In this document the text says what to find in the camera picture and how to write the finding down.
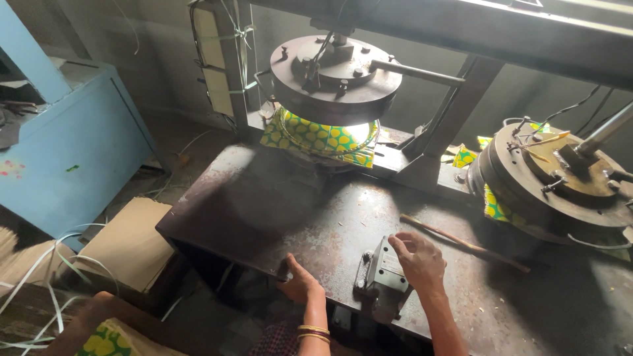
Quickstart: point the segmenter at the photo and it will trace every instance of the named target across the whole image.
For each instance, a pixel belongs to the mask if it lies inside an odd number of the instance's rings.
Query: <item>wooden stick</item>
[[[440,235],[444,236],[445,238],[448,238],[448,239],[452,240],[453,242],[458,243],[458,244],[460,244],[462,246],[466,246],[467,248],[469,248],[469,249],[471,249],[471,250],[473,250],[475,252],[479,252],[482,255],[490,256],[492,258],[498,259],[499,261],[502,261],[502,262],[505,262],[505,263],[507,263],[509,265],[512,265],[512,266],[520,269],[522,272],[525,272],[525,273],[530,272],[530,268],[527,267],[526,265],[522,265],[522,264],[520,264],[520,263],[518,263],[516,261],[510,260],[509,258],[506,258],[506,257],[504,257],[504,256],[502,256],[502,255],[500,255],[500,254],[498,254],[496,252],[492,252],[492,251],[489,251],[489,250],[487,250],[485,248],[482,248],[482,247],[475,246],[473,244],[467,243],[466,241],[464,241],[464,240],[462,240],[460,238],[456,238],[455,236],[453,236],[453,235],[451,235],[451,234],[449,234],[447,232],[444,232],[444,231],[442,231],[440,229],[436,229],[435,227],[432,227],[430,225],[424,224],[423,222],[421,222],[421,221],[419,221],[417,219],[414,219],[414,218],[410,217],[407,214],[400,214],[400,220],[403,220],[403,221],[405,221],[405,222],[407,222],[407,223],[409,223],[409,224],[411,224],[411,225],[413,225],[415,227],[422,227],[422,228],[424,228],[426,230],[433,231],[434,233],[440,234]]]

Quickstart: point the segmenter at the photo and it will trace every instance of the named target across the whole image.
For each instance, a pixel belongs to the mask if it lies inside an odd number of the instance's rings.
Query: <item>table surface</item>
[[[156,226],[177,239],[278,276],[287,252],[329,300],[361,310],[361,255],[401,230],[408,213],[532,267],[525,274],[435,235],[446,293],[472,355],[615,355],[633,343],[633,265],[579,246],[544,243],[471,207],[359,173],[322,188],[281,149],[229,146]],[[430,338],[414,292],[393,325]]]

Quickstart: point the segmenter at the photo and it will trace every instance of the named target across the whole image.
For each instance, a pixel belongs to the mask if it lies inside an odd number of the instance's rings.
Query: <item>woman's hand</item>
[[[445,295],[446,261],[440,249],[419,232],[399,232],[389,236],[389,244],[398,255],[404,276],[418,292],[423,304],[428,298]]]
[[[277,282],[277,287],[284,292],[291,300],[305,304],[309,298],[322,297],[325,299],[325,290],[321,284],[305,270],[297,260],[294,259],[292,253],[285,256],[285,262],[288,265],[292,279],[287,282]]]

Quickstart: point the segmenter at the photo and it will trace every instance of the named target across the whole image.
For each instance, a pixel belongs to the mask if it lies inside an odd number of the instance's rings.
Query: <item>woman's left hand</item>
[[[277,287],[284,292],[291,300],[305,304],[308,298],[324,297],[325,290],[321,284],[294,259],[292,253],[285,256],[285,262],[288,265],[292,279],[287,282],[277,282]]]

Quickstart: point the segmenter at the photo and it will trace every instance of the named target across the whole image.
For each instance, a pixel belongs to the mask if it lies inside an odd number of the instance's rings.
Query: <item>piston rod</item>
[[[576,152],[585,156],[592,155],[631,118],[633,118],[633,101],[598,128],[585,142],[579,144],[575,149]]]
[[[465,81],[462,78],[451,77],[450,75],[434,73],[428,70],[413,68],[402,64],[372,60],[369,71],[373,72],[376,69],[388,70],[390,72],[408,75],[410,77],[424,79],[429,82],[444,84],[445,86],[450,87],[460,87]]]

